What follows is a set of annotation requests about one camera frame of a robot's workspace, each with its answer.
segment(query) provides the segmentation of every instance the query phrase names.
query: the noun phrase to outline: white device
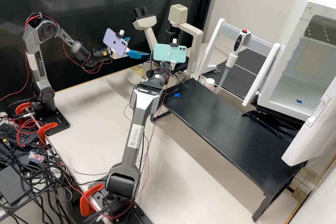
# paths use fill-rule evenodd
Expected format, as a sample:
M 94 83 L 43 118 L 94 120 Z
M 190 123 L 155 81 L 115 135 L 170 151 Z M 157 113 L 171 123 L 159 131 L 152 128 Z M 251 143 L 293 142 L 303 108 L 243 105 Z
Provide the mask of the white device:
M 233 51 L 232 53 L 230 53 L 228 59 L 226 60 L 226 68 L 225 68 L 225 71 L 223 73 L 223 76 L 218 84 L 218 87 L 216 89 L 216 93 L 218 93 L 218 91 L 222 88 L 222 84 L 226 78 L 226 76 L 228 75 L 228 72 L 229 70 L 235 65 L 237 59 L 238 59 L 238 53 L 244 43 L 244 40 L 246 38 L 247 35 L 250 35 L 251 33 L 246 30 L 246 29 L 243 29 L 239 32 L 239 35 L 238 37 L 236 38 L 236 41 L 235 41 L 235 45 L 233 47 Z
M 145 13 L 142 16 L 140 10 L 138 8 L 136 9 L 139 11 L 139 13 L 137 14 L 138 17 L 133 21 L 133 26 L 136 30 L 143 30 L 145 32 L 149 48 L 151 51 L 153 51 L 154 45 L 158 43 L 152 29 L 152 27 L 156 24 L 156 16 Z
M 282 159 L 295 165 L 336 147 L 336 0 L 297 0 L 274 62 L 266 60 L 243 105 L 305 121 Z
M 143 30 L 145 32 L 149 47 L 151 51 L 153 51 L 154 45 L 158 43 L 152 29 L 152 27 L 156 24 L 156 16 L 149 14 L 147 8 L 144 8 L 142 8 L 143 15 L 141 14 L 139 8 L 135 8 L 135 14 L 137 18 L 133 21 L 133 25 L 135 29 Z M 188 66 L 184 71 L 184 74 L 186 75 L 185 79 L 189 79 L 190 75 L 195 72 L 196 62 L 203 38 L 203 31 L 188 24 L 187 16 L 188 8 L 181 4 L 172 5 L 169 9 L 168 20 L 170 24 L 173 27 L 177 27 L 182 31 L 189 33 L 193 37 Z M 172 61 L 171 63 L 175 67 L 176 62 Z
M 191 50 L 189 55 L 188 67 L 185 71 L 187 78 L 195 72 L 198 54 L 201 48 L 203 31 L 187 23 L 188 8 L 175 4 L 170 7 L 168 20 L 173 27 L 177 27 L 182 31 L 193 36 Z

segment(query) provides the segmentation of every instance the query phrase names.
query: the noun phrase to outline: black backdrop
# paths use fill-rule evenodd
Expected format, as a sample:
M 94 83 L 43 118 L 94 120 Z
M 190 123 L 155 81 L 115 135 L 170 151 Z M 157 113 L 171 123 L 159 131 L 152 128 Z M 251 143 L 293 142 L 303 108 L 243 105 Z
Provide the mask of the black backdrop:
M 154 33 L 161 43 L 167 42 L 164 30 L 169 28 L 167 20 L 172 4 L 188 7 L 188 22 L 200 29 L 204 28 L 210 0 L 2 0 L 0 12 L 0 99 L 8 93 L 18 91 L 25 83 L 25 46 L 22 41 L 23 25 L 32 12 L 41 11 L 51 15 L 74 39 L 85 44 L 93 43 L 104 47 L 103 33 L 107 28 L 114 31 L 125 30 L 131 37 L 129 47 L 149 52 L 146 37 L 132 25 L 133 9 L 146 6 L 157 17 Z M 191 38 L 183 34 L 181 44 L 190 46 Z M 62 42 L 50 39 L 41 46 L 49 81 L 55 91 L 110 74 L 141 61 L 128 57 L 105 65 L 97 74 L 90 75 L 70 62 L 63 53 Z M 30 82 L 17 95 L 0 102 L 0 111 L 7 104 L 32 96 Z

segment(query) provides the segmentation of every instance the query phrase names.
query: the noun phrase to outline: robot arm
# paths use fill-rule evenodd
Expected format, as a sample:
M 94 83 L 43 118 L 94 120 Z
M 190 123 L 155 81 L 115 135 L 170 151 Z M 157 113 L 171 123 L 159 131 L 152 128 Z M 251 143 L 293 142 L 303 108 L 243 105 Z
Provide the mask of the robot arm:
M 27 19 L 23 41 L 26 44 L 27 59 L 33 76 L 32 89 L 37 98 L 44 103 L 52 101 L 55 92 L 47 78 L 40 45 L 52 37 L 61 39 L 70 48 L 72 54 L 84 62 L 84 67 L 94 67 L 99 62 L 111 58 L 109 48 L 89 52 L 79 41 L 73 40 L 51 17 L 41 12 L 33 13 Z M 51 104 L 49 109 L 54 110 L 54 107 L 55 105 Z
M 141 82 L 133 89 L 130 107 L 133 109 L 133 119 L 128 133 L 124 154 L 120 163 L 112 166 L 108 174 L 105 189 L 109 192 L 104 199 L 108 205 L 118 199 L 123 202 L 111 208 L 109 215 L 125 209 L 137 195 L 141 172 L 136 166 L 140 143 L 143 137 L 145 124 L 150 114 L 154 114 L 160 107 L 164 91 L 171 72 L 170 64 L 161 62 L 160 69 L 156 69 L 149 81 Z

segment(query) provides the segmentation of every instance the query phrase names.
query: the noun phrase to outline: microscope arm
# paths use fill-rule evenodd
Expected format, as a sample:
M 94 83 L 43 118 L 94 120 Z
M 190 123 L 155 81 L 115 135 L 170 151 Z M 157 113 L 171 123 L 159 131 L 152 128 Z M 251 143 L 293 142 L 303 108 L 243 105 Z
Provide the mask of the microscope arm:
M 195 72 L 196 63 L 198 59 L 198 54 L 201 48 L 202 44 L 202 38 L 203 38 L 203 31 L 188 24 L 188 23 L 181 23 L 175 27 L 180 28 L 182 31 L 189 33 L 192 38 L 192 44 L 191 44 L 191 51 L 189 55 L 189 61 L 188 61 L 188 67 L 187 72 L 185 73 L 187 76 L 187 79 L 190 78 L 190 75 Z

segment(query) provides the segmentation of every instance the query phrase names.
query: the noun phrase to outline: smartphone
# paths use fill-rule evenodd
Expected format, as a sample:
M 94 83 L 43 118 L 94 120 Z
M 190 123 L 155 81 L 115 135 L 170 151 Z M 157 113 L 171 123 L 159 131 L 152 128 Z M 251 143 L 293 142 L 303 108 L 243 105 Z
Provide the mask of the smartphone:
M 156 61 L 175 61 L 184 63 L 187 57 L 187 48 L 182 45 L 173 47 L 168 44 L 155 44 L 153 60 Z

